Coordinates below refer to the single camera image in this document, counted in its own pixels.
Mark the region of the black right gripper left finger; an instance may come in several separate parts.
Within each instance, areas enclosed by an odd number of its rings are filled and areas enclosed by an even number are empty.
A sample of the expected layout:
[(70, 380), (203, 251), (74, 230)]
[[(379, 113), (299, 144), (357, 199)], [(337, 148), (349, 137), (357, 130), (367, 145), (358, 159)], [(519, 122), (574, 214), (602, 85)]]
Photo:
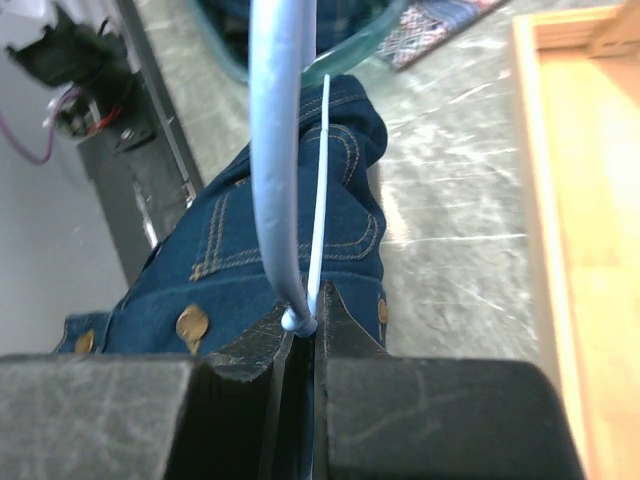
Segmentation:
[(295, 340), (278, 303), (206, 362), (215, 391), (206, 422), (211, 479), (295, 477)]

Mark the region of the blue denim skirt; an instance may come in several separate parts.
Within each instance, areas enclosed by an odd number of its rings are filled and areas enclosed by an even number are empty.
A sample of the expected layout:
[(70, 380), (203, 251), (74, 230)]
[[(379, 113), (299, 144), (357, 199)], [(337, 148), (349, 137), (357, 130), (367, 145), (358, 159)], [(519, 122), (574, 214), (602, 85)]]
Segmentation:
[(325, 281), (382, 341), (386, 222), (368, 173), (386, 150), (385, 124), (351, 75), (303, 89), (298, 120), (283, 146), (259, 133), (112, 309), (66, 319), (57, 351), (209, 356), (268, 314), (279, 330), (308, 335)]

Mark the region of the light blue wire hanger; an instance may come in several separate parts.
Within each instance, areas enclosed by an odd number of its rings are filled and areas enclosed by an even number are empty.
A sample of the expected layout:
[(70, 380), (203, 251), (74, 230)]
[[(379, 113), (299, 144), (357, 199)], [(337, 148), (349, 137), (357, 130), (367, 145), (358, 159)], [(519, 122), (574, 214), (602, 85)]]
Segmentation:
[(299, 337), (317, 329), (328, 182), (328, 96), (321, 95), (321, 134), (309, 275), (301, 277), (298, 244), (297, 161), (301, 77), (315, 60), (315, 35), (289, 30), (298, 1), (255, 1), (258, 17), (249, 49), (249, 126), (254, 219), (265, 274), (287, 308), (282, 328)]

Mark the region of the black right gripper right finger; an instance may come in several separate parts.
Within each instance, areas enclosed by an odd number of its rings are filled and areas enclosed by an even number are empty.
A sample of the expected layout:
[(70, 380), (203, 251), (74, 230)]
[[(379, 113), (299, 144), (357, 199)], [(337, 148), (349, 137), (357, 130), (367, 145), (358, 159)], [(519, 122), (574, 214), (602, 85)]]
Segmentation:
[(318, 329), (314, 340), (314, 479), (330, 479), (338, 464), (336, 442), (355, 430), (357, 409), (364, 394), (356, 378), (365, 362), (384, 358), (386, 351), (352, 317), (331, 281), (320, 287)]

